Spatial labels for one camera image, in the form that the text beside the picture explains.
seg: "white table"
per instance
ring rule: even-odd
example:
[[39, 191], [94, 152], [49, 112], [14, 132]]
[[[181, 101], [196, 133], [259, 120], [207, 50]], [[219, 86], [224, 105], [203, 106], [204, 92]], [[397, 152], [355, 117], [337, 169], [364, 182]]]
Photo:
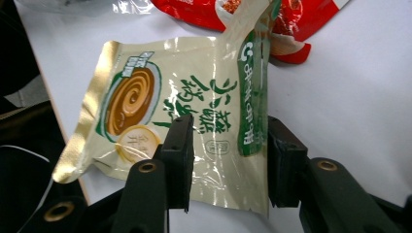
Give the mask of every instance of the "white table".
[[[156, 9], [149, 15], [74, 17], [17, 3], [63, 135], [74, 132], [102, 46], [178, 36], [213, 36]], [[309, 149], [342, 163], [366, 191], [403, 206], [412, 194], [412, 1], [352, 0], [312, 36], [301, 65], [269, 66], [269, 114]], [[124, 186], [90, 169], [89, 202]], [[173, 211], [171, 232], [302, 232], [298, 209], [270, 217], [191, 202]]]

